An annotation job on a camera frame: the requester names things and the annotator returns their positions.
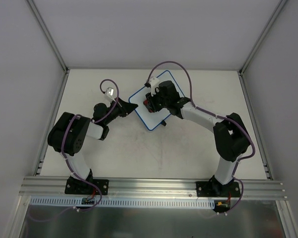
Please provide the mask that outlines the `red bone-shaped eraser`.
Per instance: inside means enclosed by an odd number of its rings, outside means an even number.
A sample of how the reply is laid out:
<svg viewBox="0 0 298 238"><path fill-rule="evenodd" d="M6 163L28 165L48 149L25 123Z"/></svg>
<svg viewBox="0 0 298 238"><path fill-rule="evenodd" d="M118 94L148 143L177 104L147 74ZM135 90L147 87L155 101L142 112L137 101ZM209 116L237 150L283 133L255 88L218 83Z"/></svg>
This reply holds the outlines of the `red bone-shaped eraser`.
<svg viewBox="0 0 298 238"><path fill-rule="evenodd" d="M153 113L151 103L148 99L144 100L143 104L149 113Z"/></svg>

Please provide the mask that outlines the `blue framed whiteboard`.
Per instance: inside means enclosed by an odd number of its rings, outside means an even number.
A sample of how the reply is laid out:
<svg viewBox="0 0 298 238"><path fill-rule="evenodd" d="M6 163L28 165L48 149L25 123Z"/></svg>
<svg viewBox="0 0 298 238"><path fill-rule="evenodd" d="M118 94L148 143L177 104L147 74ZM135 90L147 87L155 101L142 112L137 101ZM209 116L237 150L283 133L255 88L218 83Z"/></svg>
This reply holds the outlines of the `blue framed whiteboard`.
<svg viewBox="0 0 298 238"><path fill-rule="evenodd" d="M177 92L179 93L180 97L184 97L183 91L179 87L177 81L173 77L172 73L169 70L165 70L161 74L157 76L160 82L163 81L172 81L174 84ZM129 103L137 104L138 107L135 109L136 114L139 116L141 121L144 123L145 127L149 131L155 130L161 122L166 120L168 117L171 116L171 113L168 109L162 109L156 113L150 113L145 105L143 104L144 100L146 99L146 94L150 93L151 89L143 86L134 94L129 97Z"/></svg>

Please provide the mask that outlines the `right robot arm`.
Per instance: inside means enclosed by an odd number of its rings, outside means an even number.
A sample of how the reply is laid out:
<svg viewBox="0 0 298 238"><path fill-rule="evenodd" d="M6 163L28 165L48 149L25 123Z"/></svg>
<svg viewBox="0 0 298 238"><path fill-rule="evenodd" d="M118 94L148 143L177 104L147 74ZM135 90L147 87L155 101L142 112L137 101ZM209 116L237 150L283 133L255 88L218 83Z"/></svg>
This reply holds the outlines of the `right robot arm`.
<svg viewBox="0 0 298 238"><path fill-rule="evenodd" d="M218 196L228 193L239 161L255 154L254 143L241 117L236 113L220 116L196 106L192 97L181 97L170 80L160 82L157 78L151 78L145 87L150 89L144 100L150 113L167 109L171 115L192 121L213 133L220 160L212 177L212 189Z"/></svg>

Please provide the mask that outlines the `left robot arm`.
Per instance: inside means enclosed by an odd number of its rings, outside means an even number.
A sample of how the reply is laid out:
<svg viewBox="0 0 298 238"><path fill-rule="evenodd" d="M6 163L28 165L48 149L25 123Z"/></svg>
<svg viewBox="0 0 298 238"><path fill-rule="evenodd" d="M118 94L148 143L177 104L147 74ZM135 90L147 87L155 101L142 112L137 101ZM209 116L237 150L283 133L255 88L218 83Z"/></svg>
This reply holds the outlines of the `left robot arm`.
<svg viewBox="0 0 298 238"><path fill-rule="evenodd" d="M65 159L71 177L77 180L76 187L82 193L93 190L92 171L80 152L86 137L104 140L109 133L108 124L118 117L126 117L138 107L122 99L110 106L98 103L92 118L64 112L48 135L48 145Z"/></svg>

